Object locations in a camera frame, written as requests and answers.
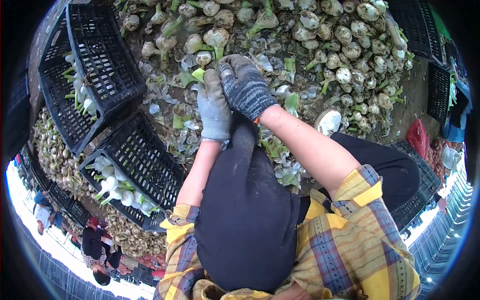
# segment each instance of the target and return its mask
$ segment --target black hair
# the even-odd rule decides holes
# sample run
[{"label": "black hair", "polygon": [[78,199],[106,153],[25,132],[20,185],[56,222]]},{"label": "black hair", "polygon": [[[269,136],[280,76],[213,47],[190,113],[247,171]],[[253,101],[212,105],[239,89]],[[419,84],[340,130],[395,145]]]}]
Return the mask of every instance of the black hair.
[{"label": "black hair", "polygon": [[95,277],[95,280],[97,283],[101,286],[107,286],[110,283],[110,276],[107,274],[104,274],[102,272],[93,272],[93,277]]}]

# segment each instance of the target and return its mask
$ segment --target gloved hand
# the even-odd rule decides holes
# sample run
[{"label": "gloved hand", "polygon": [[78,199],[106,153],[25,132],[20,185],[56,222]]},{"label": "gloved hand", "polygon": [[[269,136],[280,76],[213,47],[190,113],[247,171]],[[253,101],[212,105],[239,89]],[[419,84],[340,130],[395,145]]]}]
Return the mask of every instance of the gloved hand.
[{"label": "gloved hand", "polygon": [[214,141],[230,139],[232,115],[228,103],[223,96],[222,84],[217,72],[208,69],[204,74],[204,82],[198,83],[197,104],[202,118],[202,138]]},{"label": "gloved hand", "polygon": [[107,244],[108,246],[113,246],[113,241],[109,238],[105,238],[105,244]]},{"label": "gloved hand", "polygon": [[255,121],[268,107],[278,104],[270,95],[262,74],[239,54],[225,56],[219,61],[218,71],[228,104]]}]

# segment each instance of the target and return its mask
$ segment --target vendor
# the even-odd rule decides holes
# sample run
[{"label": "vendor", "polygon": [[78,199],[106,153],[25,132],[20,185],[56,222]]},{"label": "vendor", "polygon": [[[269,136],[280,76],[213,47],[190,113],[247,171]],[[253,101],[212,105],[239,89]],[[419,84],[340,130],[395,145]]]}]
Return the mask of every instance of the vendor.
[{"label": "vendor", "polygon": [[50,228],[55,225],[57,228],[61,228],[63,217],[60,212],[55,212],[50,203],[45,198],[47,192],[38,192],[33,199],[35,205],[33,206],[33,214],[35,216],[37,230],[39,235],[43,235],[45,228]]},{"label": "vendor", "polygon": [[110,283],[107,262],[116,269],[120,265],[122,255],[121,247],[114,245],[111,239],[103,236],[104,234],[100,225],[96,229],[84,228],[80,247],[85,265],[93,271],[95,281],[102,286]]},{"label": "vendor", "polygon": [[[202,142],[162,222],[167,269],[154,299],[416,298],[413,256],[388,211],[417,191],[416,164],[295,118],[245,57],[224,57],[218,69],[221,80],[210,69],[199,84]],[[325,194],[304,201],[277,182],[258,122],[325,188],[333,213]]]}]

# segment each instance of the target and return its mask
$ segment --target yellow plaid shirt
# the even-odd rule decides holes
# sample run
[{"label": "yellow plaid shirt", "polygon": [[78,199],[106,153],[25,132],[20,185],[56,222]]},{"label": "yellow plaid shirt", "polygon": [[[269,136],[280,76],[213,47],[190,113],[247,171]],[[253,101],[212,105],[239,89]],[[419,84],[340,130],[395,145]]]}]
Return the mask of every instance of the yellow plaid shirt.
[{"label": "yellow plaid shirt", "polygon": [[[382,182],[370,165],[353,171],[331,204],[312,191],[309,211],[298,227],[297,261],[275,294],[297,282],[313,299],[408,300],[420,292],[413,256],[382,200]],[[202,269],[194,221],[199,207],[177,205],[167,229],[167,270],[154,300],[268,299],[248,288],[225,293]]]}]

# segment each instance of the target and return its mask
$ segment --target sky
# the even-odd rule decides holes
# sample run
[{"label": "sky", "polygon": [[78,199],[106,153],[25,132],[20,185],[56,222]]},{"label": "sky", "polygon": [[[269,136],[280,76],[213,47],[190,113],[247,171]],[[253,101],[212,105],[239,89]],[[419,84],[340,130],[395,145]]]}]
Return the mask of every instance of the sky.
[{"label": "sky", "polygon": [[48,229],[43,236],[38,234],[37,222],[32,214],[33,205],[35,204],[33,202],[35,192],[29,192],[25,189],[22,181],[18,177],[17,168],[13,166],[12,162],[7,168],[6,178],[10,199],[12,200],[16,213],[20,216],[23,224],[30,230],[32,236],[43,250],[49,252],[53,258],[61,261],[81,279],[91,282],[98,288],[108,290],[115,296],[123,296],[132,300],[140,296],[146,299],[153,298],[155,288],[145,284],[136,286],[122,279],[121,282],[112,280],[110,284],[105,287],[99,285],[95,281],[92,271],[83,263],[80,250],[70,242],[70,239],[65,241],[66,238],[59,229],[53,226]]}]

